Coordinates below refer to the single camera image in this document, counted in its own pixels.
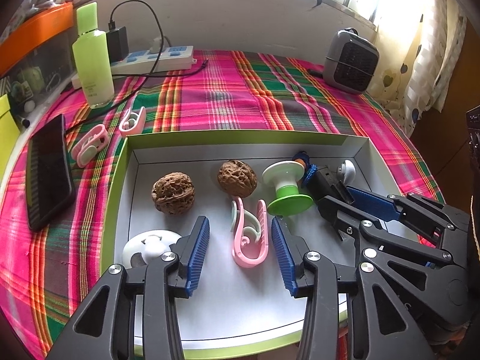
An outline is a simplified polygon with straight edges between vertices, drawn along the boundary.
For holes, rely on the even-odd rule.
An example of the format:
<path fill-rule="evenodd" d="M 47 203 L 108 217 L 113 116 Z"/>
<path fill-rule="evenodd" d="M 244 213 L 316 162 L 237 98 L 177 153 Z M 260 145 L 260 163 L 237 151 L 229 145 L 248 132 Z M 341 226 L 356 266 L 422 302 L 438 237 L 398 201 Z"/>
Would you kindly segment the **small white knob hook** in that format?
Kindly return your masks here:
<path fill-rule="evenodd" d="M 356 167 L 354 163 L 345 159 L 341 165 L 337 168 L 337 179 L 344 185 L 351 185 L 356 178 Z"/>

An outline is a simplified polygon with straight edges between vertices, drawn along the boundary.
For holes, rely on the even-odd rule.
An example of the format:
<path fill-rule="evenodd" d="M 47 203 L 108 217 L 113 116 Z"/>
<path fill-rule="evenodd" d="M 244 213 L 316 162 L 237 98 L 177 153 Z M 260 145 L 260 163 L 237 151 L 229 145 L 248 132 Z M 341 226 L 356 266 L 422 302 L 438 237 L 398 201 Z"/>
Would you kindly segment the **black rectangular device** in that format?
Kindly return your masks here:
<path fill-rule="evenodd" d="M 308 191 L 314 201 L 319 201 L 325 196 L 331 196 L 346 204 L 354 203 L 354 197 L 342 181 L 338 180 L 328 167 L 318 168 L 309 180 Z"/>

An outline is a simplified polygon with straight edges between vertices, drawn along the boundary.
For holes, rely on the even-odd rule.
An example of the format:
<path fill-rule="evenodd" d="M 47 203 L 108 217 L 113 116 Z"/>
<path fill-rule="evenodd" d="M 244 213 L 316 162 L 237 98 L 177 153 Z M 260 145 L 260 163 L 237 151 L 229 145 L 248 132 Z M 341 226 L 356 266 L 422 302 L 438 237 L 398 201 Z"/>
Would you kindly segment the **white panda-face round gadget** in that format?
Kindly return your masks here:
<path fill-rule="evenodd" d="M 169 230 L 150 230 L 128 240 L 122 251 L 122 264 L 127 268 L 142 267 L 162 254 L 182 236 Z"/>

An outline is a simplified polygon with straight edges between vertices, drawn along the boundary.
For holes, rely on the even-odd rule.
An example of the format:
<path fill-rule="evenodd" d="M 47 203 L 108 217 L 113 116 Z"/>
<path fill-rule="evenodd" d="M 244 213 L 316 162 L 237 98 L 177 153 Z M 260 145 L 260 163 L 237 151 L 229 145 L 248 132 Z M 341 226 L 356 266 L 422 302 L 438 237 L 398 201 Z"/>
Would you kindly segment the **green white spool holder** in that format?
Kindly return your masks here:
<path fill-rule="evenodd" d="M 304 167 L 292 160 L 277 162 L 264 169 L 263 183 L 272 186 L 276 196 L 267 206 L 270 215 L 297 215 L 313 205 L 313 199 L 299 191 L 297 183 L 303 176 Z"/>

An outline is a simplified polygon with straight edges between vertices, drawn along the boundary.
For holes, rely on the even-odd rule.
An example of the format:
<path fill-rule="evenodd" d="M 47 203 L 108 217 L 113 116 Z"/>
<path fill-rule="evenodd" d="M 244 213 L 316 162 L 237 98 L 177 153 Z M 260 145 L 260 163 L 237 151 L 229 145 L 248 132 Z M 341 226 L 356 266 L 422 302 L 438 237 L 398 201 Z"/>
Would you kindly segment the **pink clip with hook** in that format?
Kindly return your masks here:
<path fill-rule="evenodd" d="M 231 216 L 233 260 L 242 268 L 257 267 L 269 254 L 269 225 L 265 201 L 258 200 L 256 213 L 253 214 L 245 208 L 241 197 L 234 197 Z"/>

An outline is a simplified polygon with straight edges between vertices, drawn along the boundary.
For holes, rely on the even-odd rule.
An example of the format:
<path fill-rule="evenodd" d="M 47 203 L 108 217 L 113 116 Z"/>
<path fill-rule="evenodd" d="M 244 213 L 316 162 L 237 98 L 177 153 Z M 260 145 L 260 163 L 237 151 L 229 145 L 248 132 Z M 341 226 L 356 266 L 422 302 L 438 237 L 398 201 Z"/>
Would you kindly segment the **light brown walnut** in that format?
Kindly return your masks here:
<path fill-rule="evenodd" d="M 236 159 L 220 166 L 217 181 L 224 192 L 234 197 L 248 197 L 257 187 L 257 176 L 251 166 Z"/>

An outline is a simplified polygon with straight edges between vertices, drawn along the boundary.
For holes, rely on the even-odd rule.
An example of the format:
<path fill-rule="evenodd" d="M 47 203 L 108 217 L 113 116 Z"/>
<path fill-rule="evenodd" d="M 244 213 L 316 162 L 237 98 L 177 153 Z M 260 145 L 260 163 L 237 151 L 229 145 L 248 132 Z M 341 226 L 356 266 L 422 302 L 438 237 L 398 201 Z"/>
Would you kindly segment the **dark brown walnut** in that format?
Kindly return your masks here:
<path fill-rule="evenodd" d="M 168 173 L 153 184 L 151 197 L 158 211 L 168 215 L 182 215 L 194 204 L 193 181 L 183 172 Z"/>

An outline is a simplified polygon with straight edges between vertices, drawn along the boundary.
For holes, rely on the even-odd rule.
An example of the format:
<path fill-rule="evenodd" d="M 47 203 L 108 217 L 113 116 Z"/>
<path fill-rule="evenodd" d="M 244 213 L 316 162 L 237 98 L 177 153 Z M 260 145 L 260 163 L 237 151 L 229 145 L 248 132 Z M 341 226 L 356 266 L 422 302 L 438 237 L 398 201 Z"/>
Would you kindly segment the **pink plaid tablecloth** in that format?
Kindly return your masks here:
<path fill-rule="evenodd" d="M 102 124 L 111 143 L 72 172 L 75 203 L 41 232 L 29 229 L 26 157 L 21 154 L 1 196 L 1 311 L 34 359 L 43 359 L 100 272 L 109 189 L 124 140 L 118 126 L 144 107 L 146 133 L 267 129 L 367 137 L 402 194 L 443 195 L 424 159 L 394 119 L 368 95 L 348 95 L 311 75 L 311 63 L 241 51 L 198 51 L 193 76 L 115 84 L 114 110 L 89 108 L 82 92 L 61 94 L 41 117 L 64 116 L 73 147 Z"/>

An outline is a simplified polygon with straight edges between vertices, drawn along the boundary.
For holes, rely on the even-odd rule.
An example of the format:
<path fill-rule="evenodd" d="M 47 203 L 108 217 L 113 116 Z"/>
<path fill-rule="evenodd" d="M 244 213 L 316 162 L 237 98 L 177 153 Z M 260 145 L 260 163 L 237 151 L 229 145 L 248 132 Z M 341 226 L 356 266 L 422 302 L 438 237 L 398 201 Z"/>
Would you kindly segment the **green white cardboard tray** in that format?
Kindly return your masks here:
<path fill-rule="evenodd" d="M 351 160 L 357 188 L 383 196 L 400 192 L 372 141 L 360 136 L 218 130 L 151 133 L 121 142 L 106 204 L 101 271 L 120 263 L 123 247 L 140 233 L 170 230 L 186 235 L 200 215 L 210 223 L 199 286 L 191 298 L 176 303 L 187 359 L 237 358 L 299 340 L 305 302 L 285 289 L 275 254 L 253 268 L 233 261 L 231 200 L 216 175 L 229 159 L 240 159 L 261 174 L 300 151 L 331 169 Z M 193 206 L 182 215 L 157 211 L 151 198 L 152 185 L 170 172 L 187 174 L 195 187 Z"/>

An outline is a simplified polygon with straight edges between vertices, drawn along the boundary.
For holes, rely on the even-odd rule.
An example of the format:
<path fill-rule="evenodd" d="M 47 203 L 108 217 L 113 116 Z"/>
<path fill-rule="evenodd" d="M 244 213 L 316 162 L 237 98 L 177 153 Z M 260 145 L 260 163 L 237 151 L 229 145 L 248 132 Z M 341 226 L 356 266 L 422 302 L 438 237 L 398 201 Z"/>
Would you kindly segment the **grey space heater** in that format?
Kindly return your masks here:
<path fill-rule="evenodd" d="M 354 28 L 337 31 L 325 57 L 323 79 L 332 87 L 363 94 L 379 61 L 379 52 Z"/>

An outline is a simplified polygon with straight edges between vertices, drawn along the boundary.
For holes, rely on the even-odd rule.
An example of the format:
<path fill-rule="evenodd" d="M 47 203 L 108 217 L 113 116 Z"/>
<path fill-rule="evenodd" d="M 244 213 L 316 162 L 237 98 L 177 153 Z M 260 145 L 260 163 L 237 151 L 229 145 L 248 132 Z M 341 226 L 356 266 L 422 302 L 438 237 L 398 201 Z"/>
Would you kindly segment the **pink clip near phone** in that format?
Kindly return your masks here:
<path fill-rule="evenodd" d="M 72 159 L 79 168 L 86 165 L 110 143 L 110 136 L 104 124 L 98 124 L 89 130 L 71 150 Z"/>

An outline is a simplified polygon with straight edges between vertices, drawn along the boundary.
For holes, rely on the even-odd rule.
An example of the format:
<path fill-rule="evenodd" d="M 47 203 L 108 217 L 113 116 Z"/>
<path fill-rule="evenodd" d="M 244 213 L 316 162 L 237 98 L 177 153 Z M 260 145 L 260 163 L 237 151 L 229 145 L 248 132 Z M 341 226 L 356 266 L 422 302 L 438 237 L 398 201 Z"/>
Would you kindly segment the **heart patterned curtain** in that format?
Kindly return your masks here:
<path fill-rule="evenodd" d="M 411 136 L 423 113 L 444 108 L 467 17 L 456 0 L 380 0 L 375 24 L 368 93 Z"/>

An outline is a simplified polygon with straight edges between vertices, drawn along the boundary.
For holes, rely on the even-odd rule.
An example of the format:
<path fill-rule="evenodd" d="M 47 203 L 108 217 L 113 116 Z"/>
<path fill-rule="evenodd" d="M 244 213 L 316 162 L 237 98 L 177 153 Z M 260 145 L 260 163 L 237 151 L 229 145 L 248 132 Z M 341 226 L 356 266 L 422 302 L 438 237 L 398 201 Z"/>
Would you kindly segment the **yellow cardboard box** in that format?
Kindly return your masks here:
<path fill-rule="evenodd" d="M 0 180 L 5 174 L 11 152 L 20 135 L 20 130 L 11 114 L 7 94 L 0 99 Z"/>

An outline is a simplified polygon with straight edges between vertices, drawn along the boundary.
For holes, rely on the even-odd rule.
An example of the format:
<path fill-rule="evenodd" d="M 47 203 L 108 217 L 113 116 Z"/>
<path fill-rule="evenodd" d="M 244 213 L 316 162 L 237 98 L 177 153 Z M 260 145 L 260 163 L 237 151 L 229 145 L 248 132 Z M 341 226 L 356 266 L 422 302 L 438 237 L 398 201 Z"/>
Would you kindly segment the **light green plastic bottle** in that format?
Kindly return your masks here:
<path fill-rule="evenodd" d="M 78 38 L 72 44 L 76 72 L 92 109 L 106 106 L 115 95 L 107 34 L 98 27 L 97 3 L 76 10 Z"/>

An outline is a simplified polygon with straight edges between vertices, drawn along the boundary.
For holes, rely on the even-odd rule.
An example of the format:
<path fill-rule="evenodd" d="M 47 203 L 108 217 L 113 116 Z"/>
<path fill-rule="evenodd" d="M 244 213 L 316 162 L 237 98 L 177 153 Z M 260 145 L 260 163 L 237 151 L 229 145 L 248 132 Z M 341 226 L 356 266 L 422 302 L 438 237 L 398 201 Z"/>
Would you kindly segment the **orange plastic tray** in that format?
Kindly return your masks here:
<path fill-rule="evenodd" d="M 26 20 L 1 44 L 1 76 L 4 76 L 31 51 L 73 25 L 71 2 L 65 2 Z"/>

